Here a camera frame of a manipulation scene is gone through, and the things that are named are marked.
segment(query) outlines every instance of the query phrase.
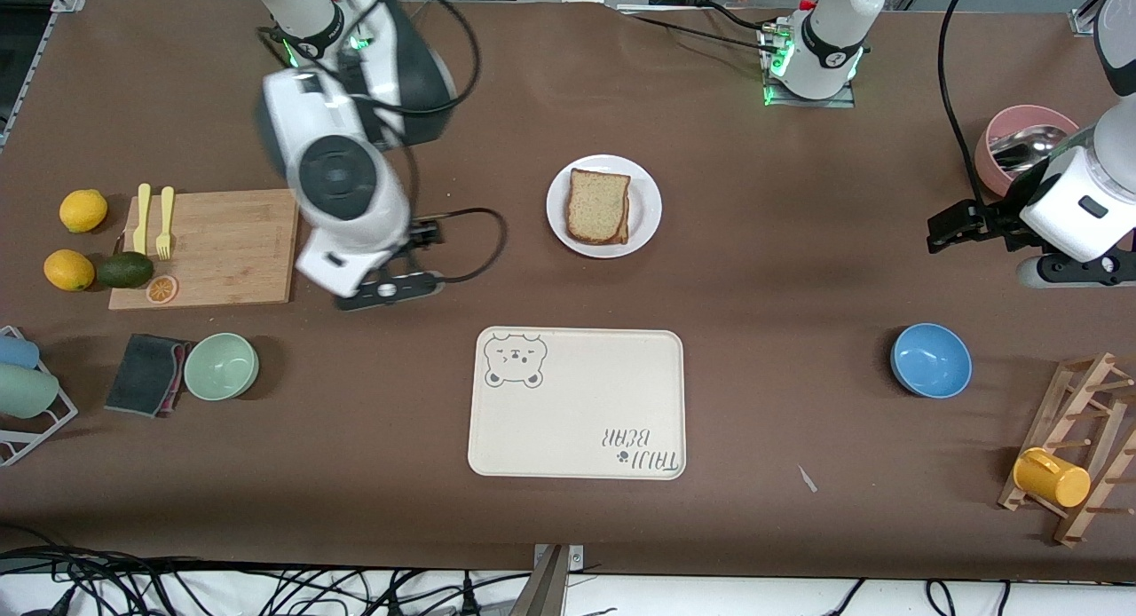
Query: dark gray towel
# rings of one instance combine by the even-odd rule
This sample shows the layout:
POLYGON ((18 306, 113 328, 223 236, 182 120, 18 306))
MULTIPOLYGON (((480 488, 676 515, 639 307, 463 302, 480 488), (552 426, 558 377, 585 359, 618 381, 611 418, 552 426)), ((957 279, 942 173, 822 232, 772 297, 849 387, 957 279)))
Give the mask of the dark gray towel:
POLYGON ((189 348, 189 341, 132 334, 110 386, 107 409, 157 416, 162 402, 172 402, 177 394, 189 348))

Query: yellow mug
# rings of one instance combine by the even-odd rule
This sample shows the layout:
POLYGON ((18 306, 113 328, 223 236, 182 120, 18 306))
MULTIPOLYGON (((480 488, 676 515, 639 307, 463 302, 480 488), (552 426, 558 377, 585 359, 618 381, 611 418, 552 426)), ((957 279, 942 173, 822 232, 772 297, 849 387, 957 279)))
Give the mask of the yellow mug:
POLYGON ((1078 506, 1092 484, 1088 472, 1068 460, 1029 448, 1013 464, 1013 484, 1061 507, 1078 506))

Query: avocado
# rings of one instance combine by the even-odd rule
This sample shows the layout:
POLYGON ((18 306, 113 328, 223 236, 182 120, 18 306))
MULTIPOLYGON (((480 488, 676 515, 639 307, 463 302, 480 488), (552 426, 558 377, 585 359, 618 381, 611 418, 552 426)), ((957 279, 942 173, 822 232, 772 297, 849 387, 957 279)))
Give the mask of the avocado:
POLYGON ((142 288, 153 277, 153 261, 137 252, 118 252, 99 266, 99 283, 107 288, 142 288))

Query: slice of bread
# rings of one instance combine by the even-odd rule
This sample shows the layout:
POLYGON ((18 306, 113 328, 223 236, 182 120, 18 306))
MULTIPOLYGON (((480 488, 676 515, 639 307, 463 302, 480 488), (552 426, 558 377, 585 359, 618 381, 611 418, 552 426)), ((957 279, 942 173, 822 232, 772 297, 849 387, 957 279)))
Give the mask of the slice of bread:
POLYGON ((573 168, 566 208, 568 235, 593 245, 627 243, 630 183, 628 175, 573 168))

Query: orange slice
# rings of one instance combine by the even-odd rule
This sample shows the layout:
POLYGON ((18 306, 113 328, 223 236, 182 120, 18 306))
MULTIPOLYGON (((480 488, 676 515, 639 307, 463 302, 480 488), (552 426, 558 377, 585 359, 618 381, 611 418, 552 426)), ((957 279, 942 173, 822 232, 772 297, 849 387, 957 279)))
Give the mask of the orange slice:
POLYGON ((154 306, 165 306, 177 297, 177 280, 167 275, 154 277, 145 288, 145 299, 154 306))

